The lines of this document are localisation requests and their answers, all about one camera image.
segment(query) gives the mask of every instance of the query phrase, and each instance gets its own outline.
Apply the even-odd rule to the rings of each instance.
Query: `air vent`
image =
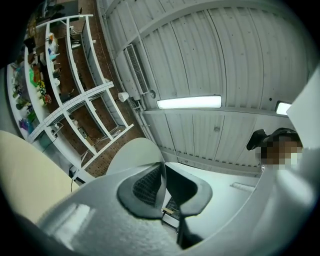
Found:
[[[149,92],[146,79],[144,74],[142,73],[134,46],[129,44],[125,49],[125,55],[128,61],[128,64],[131,68],[132,75],[137,83],[137,89],[139,90],[140,94],[146,94]]]

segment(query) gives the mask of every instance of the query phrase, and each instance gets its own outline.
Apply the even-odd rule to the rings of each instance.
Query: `white ceiling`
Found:
[[[199,9],[200,2],[210,1],[114,1],[119,3],[107,25],[115,56],[137,33],[125,2],[139,30],[163,24],[143,36],[143,46],[135,43],[149,88],[156,92],[155,99],[144,96],[148,110],[156,109],[159,99],[216,94],[222,96],[222,107],[240,111],[146,111],[156,143],[167,149],[166,160],[211,171],[221,163],[227,169],[248,167],[258,172],[254,151],[245,149],[252,132],[293,128],[288,118],[274,115],[277,101],[294,101],[318,59],[299,22],[282,6],[266,0],[255,1],[255,8],[249,6],[252,1],[220,4],[176,19],[171,19],[173,14],[186,13],[192,5]],[[270,115],[247,114],[248,109]]]

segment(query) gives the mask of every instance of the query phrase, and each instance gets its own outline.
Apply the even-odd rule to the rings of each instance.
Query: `fluorescent light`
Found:
[[[291,107],[291,104],[289,103],[283,103],[280,102],[275,110],[275,112],[279,115],[286,115],[287,116],[287,111]]]
[[[156,103],[159,109],[220,108],[221,96],[172,98],[158,100]]]

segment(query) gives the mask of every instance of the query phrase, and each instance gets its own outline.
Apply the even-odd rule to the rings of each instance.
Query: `person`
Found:
[[[246,149],[251,151],[258,148],[256,157],[262,171],[266,165],[292,164],[293,154],[298,156],[303,149],[302,142],[296,131],[289,128],[279,128],[267,135],[264,129],[256,130]]]

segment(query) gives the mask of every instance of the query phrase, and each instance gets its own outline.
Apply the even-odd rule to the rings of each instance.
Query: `white shelving unit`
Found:
[[[74,168],[77,169],[75,172],[75,175],[73,179],[76,177],[79,177],[83,179],[84,181],[91,181],[94,179],[89,173],[85,171],[85,169],[98,157],[100,156],[108,147],[110,147],[117,139],[119,139],[121,136],[123,136],[129,129],[131,129],[134,125],[128,125],[127,122],[125,121],[122,113],[119,111],[117,104],[115,103],[111,93],[110,93],[110,88],[114,86],[112,81],[107,81],[103,77],[103,73],[101,71],[101,68],[98,63],[98,59],[95,53],[94,49],[94,43],[92,40],[91,32],[90,32],[90,26],[89,26],[89,17],[92,17],[92,14],[89,15],[75,15],[75,16],[69,16],[69,17],[63,17],[63,18],[58,18],[55,20],[48,21],[47,23],[43,23],[36,28],[40,28],[45,26],[45,59],[46,59],[46,66],[48,68],[48,76],[49,80],[51,83],[51,87],[53,90],[54,97],[57,100],[58,103],[58,109],[56,109],[53,113],[49,113],[47,108],[45,106],[41,106],[39,99],[36,95],[37,90],[36,88],[32,85],[29,79],[29,70],[30,66],[28,64],[28,49],[25,48],[25,53],[24,53],[24,58],[25,58],[25,65],[24,65],[24,72],[25,72],[25,78],[26,78],[26,85],[27,85],[27,90],[28,94],[30,97],[30,101],[32,103],[32,106],[34,108],[34,112],[40,122],[40,124],[34,129],[34,131],[28,135],[27,131],[24,131],[22,129],[21,133],[26,141],[28,141],[31,144],[37,144],[36,139],[41,133],[46,133],[49,139],[52,141],[52,144],[56,147],[56,149],[74,166]],[[82,43],[83,43],[83,48],[85,49],[85,54],[88,58],[88,53],[91,55],[87,59],[87,63],[89,65],[89,69],[91,71],[92,77],[95,81],[95,87],[85,91],[81,81],[79,79],[79,75],[77,72],[77,66],[74,61],[73,57],[73,51],[72,51],[72,45],[71,45],[71,40],[70,40],[70,19],[72,18],[85,18],[85,25],[83,28],[82,33],[84,34],[81,35]],[[66,42],[67,42],[67,55],[69,58],[69,63],[72,71],[72,75],[75,79],[76,85],[79,89],[80,94],[64,103],[62,103],[60,96],[59,96],[59,88],[55,84],[54,76],[53,76],[53,70],[52,70],[52,61],[50,60],[50,54],[49,54],[49,41],[47,38],[49,37],[50,34],[50,24],[54,22],[61,21],[66,21],[64,23],[67,27],[67,35],[66,35]],[[19,126],[19,120],[22,118],[21,113],[19,110],[16,108],[16,100],[13,99],[12,96],[12,84],[11,84],[11,77],[13,74],[13,69],[11,66],[8,66],[8,92],[9,92],[9,98],[10,98],[10,105],[12,108],[12,112],[15,118],[15,121],[17,125]],[[108,129],[104,126],[103,122],[100,120],[99,116],[96,113],[96,109],[91,103],[91,100],[95,99],[97,96],[99,96],[101,93],[103,93],[103,99],[105,101],[106,105],[106,111],[109,111],[111,113],[111,116],[113,120],[118,120],[119,123],[116,122],[116,124],[119,126],[122,126],[124,130],[119,133],[116,137],[113,137],[111,135],[111,131],[108,131]],[[78,131],[77,127],[74,125],[73,121],[69,117],[69,111],[71,111],[72,108],[75,106],[78,106],[78,104],[85,103],[87,108],[89,109],[92,118],[96,121],[96,123],[100,126],[102,131],[105,133],[106,137],[110,139],[109,143],[104,146],[99,152],[96,151],[95,147],[90,145],[90,143],[84,139],[84,137],[80,134]],[[61,132],[58,132],[58,136],[54,137],[52,134],[52,130],[54,129],[53,123],[58,120],[65,118],[68,122],[68,124],[71,126],[73,129],[74,133],[79,137],[79,139],[83,142],[83,144],[87,147],[87,152],[91,152],[93,154],[93,157],[85,164],[82,165],[84,156],[81,156],[68,142],[67,138],[63,136]]]

